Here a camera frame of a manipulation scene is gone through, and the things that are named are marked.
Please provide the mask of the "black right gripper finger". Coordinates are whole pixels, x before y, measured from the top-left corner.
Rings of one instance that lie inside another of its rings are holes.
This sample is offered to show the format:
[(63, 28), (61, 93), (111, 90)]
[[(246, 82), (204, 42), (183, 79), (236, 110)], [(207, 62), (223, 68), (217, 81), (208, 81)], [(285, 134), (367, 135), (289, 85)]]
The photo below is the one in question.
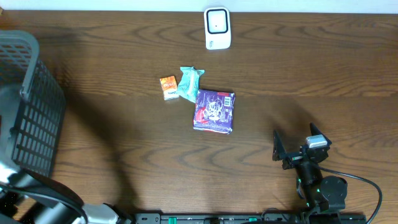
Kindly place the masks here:
[(327, 138), (317, 127), (314, 123), (310, 123), (310, 132), (312, 134), (312, 136), (318, 136), (321, 135), (323, 136), (323, 138), (325, 139), (325, 141), (327, 142), (327, 144), (330, 146), (332, 145), (332, 141)]
[(281, 161), (285, 158), (285, 149), (279, 137), (279, 134), (276, 130), (273, 131), (273, 140), (274, 140), (274, 147), (272, 153), (272, 160)]

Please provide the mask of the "purple snack packet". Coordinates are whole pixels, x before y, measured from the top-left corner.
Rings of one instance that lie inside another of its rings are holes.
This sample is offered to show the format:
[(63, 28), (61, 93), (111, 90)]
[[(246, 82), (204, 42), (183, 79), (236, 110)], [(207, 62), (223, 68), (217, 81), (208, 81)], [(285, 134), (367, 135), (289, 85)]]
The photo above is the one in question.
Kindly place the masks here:
[(235, 93), (199, 90), (195, 103), (193, 128), (230, 134), (233, 131)]

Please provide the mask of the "teal snack wrapper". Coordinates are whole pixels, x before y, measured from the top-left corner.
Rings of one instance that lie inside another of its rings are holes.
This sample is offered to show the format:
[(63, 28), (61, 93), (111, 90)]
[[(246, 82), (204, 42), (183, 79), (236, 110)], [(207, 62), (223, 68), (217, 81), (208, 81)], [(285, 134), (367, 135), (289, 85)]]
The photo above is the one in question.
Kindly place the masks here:
[(192, 103), (197, 100), (200, 77), (205, 73), (205, 70), (198, 70), (194, 67), (180, 67), (183, 73), (182, 79), (177, 87), (177, 93)]

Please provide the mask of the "orange small snack box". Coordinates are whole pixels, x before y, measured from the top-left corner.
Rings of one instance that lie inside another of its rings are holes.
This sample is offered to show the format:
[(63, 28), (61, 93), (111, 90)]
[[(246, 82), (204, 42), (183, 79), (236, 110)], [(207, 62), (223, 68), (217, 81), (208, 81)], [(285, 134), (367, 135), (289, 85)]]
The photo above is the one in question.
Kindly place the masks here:
[(179, 97), (179, 94), (177, 93), (177, 81), (174, 76), (161, 78), (160, 85), (163, 91), (164, 100), (172, 100)]

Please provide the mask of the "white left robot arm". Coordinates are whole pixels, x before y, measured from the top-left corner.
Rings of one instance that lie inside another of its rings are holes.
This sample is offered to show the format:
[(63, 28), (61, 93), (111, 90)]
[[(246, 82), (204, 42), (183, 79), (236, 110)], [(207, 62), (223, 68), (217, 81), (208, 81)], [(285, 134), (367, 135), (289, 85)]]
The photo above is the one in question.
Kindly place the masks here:
[[(106, 149), (109, 168), (120, 181), (119, 188), (126, 189), (130, 183), (124, 178), (115, 138), (116, 129), (107, 116), (98, 111), (92, 102), (81, 93), (66, 91), (68, 109), (79, 118)], [(51, 178), (36, 174), (24, 168), (8, 177), (1, 187), (8, 193), (27, 196), (35, 204), (20, 219), (20, 223), (135, 223), (134, 215), (125, 213), (115, 206), (103, 203), (99, 206), (84, 203), (67, 186)]]

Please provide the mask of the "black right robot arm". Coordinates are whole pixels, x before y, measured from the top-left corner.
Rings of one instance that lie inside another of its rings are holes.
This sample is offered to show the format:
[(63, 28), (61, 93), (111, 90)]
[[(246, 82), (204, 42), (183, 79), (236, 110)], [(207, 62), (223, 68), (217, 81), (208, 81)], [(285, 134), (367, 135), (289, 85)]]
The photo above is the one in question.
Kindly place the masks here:
[(319, 163), (328, 157), (332, 142), (313, 123), (310, 123), (310, 132), (297, 152), (287, 152), (279, 134), (274, 131), (272, 160), (282, 161), (284, 170), (295, 169), (297, 191), (311, 210), (338, 212), (345, 209), (348, 184), (341, 177), (322, 175)]

